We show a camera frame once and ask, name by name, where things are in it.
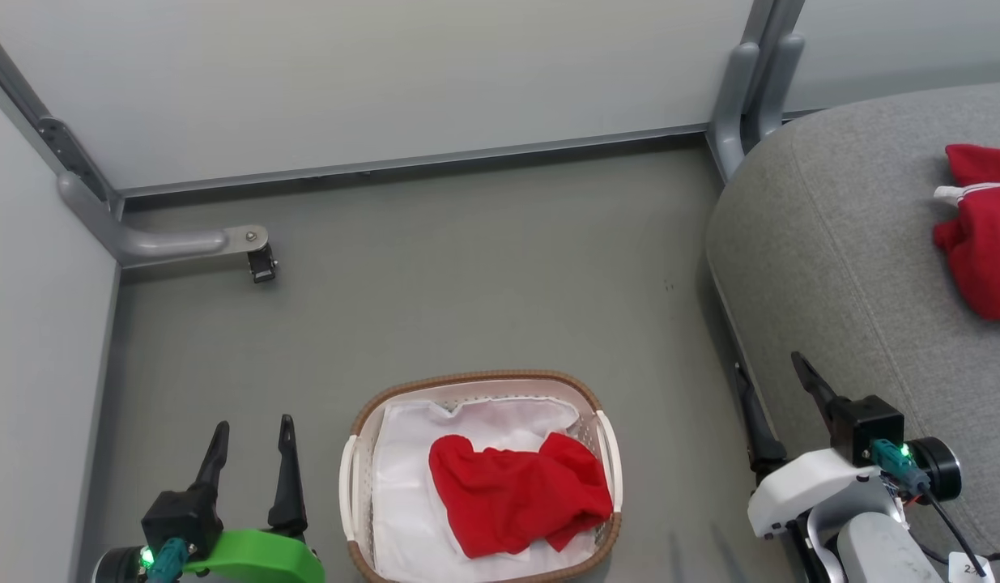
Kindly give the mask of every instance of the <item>sofa cushion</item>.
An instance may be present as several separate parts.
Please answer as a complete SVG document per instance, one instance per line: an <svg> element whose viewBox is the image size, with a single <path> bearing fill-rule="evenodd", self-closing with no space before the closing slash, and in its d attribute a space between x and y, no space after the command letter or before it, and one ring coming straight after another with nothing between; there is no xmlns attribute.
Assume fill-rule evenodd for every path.
<svg viewBox="0 0 1000 583"><path fill-rule="evenodd" d="M943 154L951 143L1000 147L1000 84L791 122L726 187L707 247L789 453L828 446L792 369L797 350L839 394L877 394L898 407L907 438L950 445L964 488L947 510L976 552L991 553L1000 552L1000 321L982 321L964 304L932 243L933 226L956 213L932 199L938 185L952 184ZM926 545L959 550L932 510L908 517Z"/></svg>

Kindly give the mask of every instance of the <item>green bracket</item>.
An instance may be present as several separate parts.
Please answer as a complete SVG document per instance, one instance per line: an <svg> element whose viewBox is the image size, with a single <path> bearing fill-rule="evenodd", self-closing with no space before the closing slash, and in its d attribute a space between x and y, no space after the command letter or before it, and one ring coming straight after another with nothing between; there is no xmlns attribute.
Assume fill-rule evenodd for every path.
<svg viewBox="0 0 1000 583"><path fill-rule="evenodd" d="M300 540L261 530L223 532L207 560L188 562L184 572L204 569L240 583L325 583L316 555Z"/></svg>

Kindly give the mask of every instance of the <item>red cloth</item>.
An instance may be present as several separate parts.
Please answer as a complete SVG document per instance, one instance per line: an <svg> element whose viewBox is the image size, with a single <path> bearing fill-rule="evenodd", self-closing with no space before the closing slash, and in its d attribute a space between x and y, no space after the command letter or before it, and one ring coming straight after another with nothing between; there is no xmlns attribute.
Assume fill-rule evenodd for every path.
<svg viewBox="0 0 1000 583"><path fill-rule="evenodd" d="M551 434L539 453L486 448L443 436L428 455L438 496L463 554L521 553L546 538L561 551L611 516L604 468L577 440Z"/></svg>
<svg viewBox="0 0 1000 583"><path fill-rule="evenodd" d="M1000 182L1000 149L956 144L947 155L958 184ZM1000 320L1000 187L966 194L959 208L958 218L935 226L935 244L971 309Z"/></svg>
<svg viewBox="0 0 1000 583"><path fill-rule="evenodd" d="M1000 149L972 144L947 145L947 158L956 185L1000 182Z"/></svg>

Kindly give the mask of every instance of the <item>label sticker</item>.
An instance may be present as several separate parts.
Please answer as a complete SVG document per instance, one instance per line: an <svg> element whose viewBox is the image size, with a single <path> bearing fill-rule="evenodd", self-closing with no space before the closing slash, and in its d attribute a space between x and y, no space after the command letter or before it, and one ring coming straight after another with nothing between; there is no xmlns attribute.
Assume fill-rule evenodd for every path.
<svg viewBox="0 0 1000 583"><path fill-rule="evenodd" d="M985 579L978 576L966 553L950 553L950 583L996 583L989 561L978 555L976 558L985 571Z"/></svg>

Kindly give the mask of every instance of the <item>gray support leg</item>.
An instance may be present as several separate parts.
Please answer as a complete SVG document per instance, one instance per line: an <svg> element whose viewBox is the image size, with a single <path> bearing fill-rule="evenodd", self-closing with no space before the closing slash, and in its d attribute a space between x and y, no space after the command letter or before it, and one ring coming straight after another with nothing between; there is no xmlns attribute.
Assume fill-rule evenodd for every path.
<svg viewBox="0 0 1000 583"><path fill-rule="evenodd" d="M60 174L57 191L122 268L247 253L255 281L273 279L276 262L270 253L270 233L262 226L202 232L141 232L115 220L77 174Z"/></svg>
<svg viewBox="0 0 1000 583"><path fill-rule="evenodd" d="M748 12L748 20L744 23L741 43L761 43L763 32L766 31L770 14L773 12L774 3L775 0L751 1L751 12Z"/></svg>
<svg viewBox="0 0 1000 583"><path fill-rule="evenodd" d="M760 91L760 84L766 78L777 43L780 43L781 38L788 36L795 29L795 23L798 22L798 16L801 14L804 4L806 4L806 0L774 0L769 10L766 27L759 39L762 53L759 55L759 64L755 66L755 77L752 77L751 85L748 86L748 95L744 102L745 110L751 109L751 102L755 99L756 93Z"/></svg>
<svg viewBox="0 0 1000 583"><path fill-rule="evenodd" d="M741 144L741 115L755 64L759 61L759 45L744 43L730 51L730 62L722 76L722 86L715 100L715 111L705 137L712 149L719 176L729 181L744 160Z"/></svg>
<svg viewBox="0 0 1000 583"><path fill-rule="evenodd" d="M761 143L784 125L784 103L804 48L806 38L798 33L788 34L777 42L765 77L751 102L751 109L744 116L747 145Z"/></svg>

